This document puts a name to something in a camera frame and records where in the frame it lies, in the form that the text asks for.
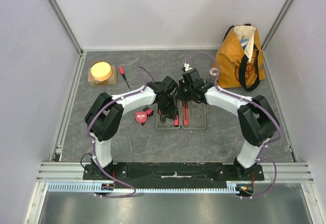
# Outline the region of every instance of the reflective gray floor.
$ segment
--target reflective gray floor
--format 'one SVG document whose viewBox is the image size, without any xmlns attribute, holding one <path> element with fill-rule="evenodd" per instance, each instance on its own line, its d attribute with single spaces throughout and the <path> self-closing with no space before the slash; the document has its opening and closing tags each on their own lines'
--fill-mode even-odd
<svg viewBox="0 0 326 224">
<path fill-rule="evenodd" d="M 256 184 L 256 191 L 266 185 Z M 276 185 L 266 196 L 143 194 L 100 199 L 92 193 L 48 192 L 39 224 L 312 224 L 300 185 Z"/>
<path fill-rule="evenodd" d="M 87 81 L 88 70 L 94 61 L 107 61 L 115 66 L 123 66 L 131 88 L 136 89 L 142 85 L 137 72 L 139 65 L 147 68 L 156 80 L 162 80 L 169 75 L 178 81 L 182 78 L 183 62 L 198 52 L 202 50 L 88 52 L 67 129 L 62 161 L 79 161 L 83 154 L 91 152 L 91 142 L 86 137 L 84 117 L 96 97 L 102 92 L 113 95 L 128 91 L 120 74 L 116 85 L 90 86 Z M 216 54 L 216 50 L 205 50 L 205 52 Z M 191 65 L 198 69 L 204 79 L 207 79 L 212 60 L 202 55 Z M 258 94 L 265 96 L 279 118 L 268 79 L 263 80 L 253 92 L 246 92 L 243 88 L 231 89 L 231 91 L 252 97 Z M 238 118 L 217 107 L 209 107 L 208 127 L 200 131 L 157 130 L 154 126 L 154 117 L 149 118 L 144 126 L 138 124 L 134 117 L 134 111 L 126 114 L 113 138 L 112 156 L 115 161 L 233 162 L 242 147 L 243 137 Z M 128 136 L 131 136 L 131 144 L 128 143 Z M 264 154 L 278 162 L 293 161 L 286 138 L 270 146 Z"/>
</svg>

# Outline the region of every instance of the red screwdriver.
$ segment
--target red screwdriver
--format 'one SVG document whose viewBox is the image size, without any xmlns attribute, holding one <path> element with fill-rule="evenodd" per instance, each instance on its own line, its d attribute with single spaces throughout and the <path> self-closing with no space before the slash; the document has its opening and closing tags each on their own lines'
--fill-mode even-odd
<svg viewBox="0 0 326 224">
<path fill-rule="evenodd" d="M 120 74 L 122 75 L 123 79 L 126 81 L 128 87 L 130 89 L 130 86 L 129 86 L 128 82 L 127 82 L 126 75 L 125 75 L 124 70 L 123 70 L 123 68 L 121 66 L 119 66 L 119 71 L 120 71 Z"/>
</svg>

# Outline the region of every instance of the round yellow object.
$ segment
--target round yellow object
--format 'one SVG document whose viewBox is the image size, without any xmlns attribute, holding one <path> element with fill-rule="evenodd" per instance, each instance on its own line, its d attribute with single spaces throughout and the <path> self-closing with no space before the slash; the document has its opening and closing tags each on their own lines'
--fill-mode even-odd
<svg viewBox="0 0 326 224">
<path fill-rule="evenodd" d="M 91 73 L 96 81 L 105 81 L 112 75 L 111 66 L 107 62 L 100 62 L 91 68 Z"/>
</svg>

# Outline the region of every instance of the white bag lining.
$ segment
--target white bag lining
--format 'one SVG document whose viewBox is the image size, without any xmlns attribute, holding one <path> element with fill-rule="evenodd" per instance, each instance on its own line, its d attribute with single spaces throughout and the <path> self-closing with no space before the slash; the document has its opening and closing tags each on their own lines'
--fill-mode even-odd
<svg viewBox="0 0 326 224">
<path fill-rule="evenodd" d="M 250 63 L 254 52 L 254 37 L 256 28 L 250 25 L 238 25 L 233 29 L 239 41 L 246 38 L 249 40 L 246 48 L 244 49 L 244 53 L 248 57 Z"/>
</svg>

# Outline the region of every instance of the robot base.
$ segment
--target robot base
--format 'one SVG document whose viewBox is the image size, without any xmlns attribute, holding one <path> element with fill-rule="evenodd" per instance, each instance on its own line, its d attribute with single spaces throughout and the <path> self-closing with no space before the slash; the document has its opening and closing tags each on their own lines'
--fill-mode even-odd
<svg viewBox="0 0 326 224">
<path fill-rule="evenodd" d="M 111 163 L 104 170 L 115 175 L 135 188 L 226 188 L 226 181 L 251 181 L 252 174 L 256 181 L 264 180 L 261 165 L 246 175 L 239 176 L 233 164 L 225 163 Z M 110 180 L 96 164 L 85 166 L 84 180 Z M 125 188 L 116 183 L 115 188 Z"/>
</svg>

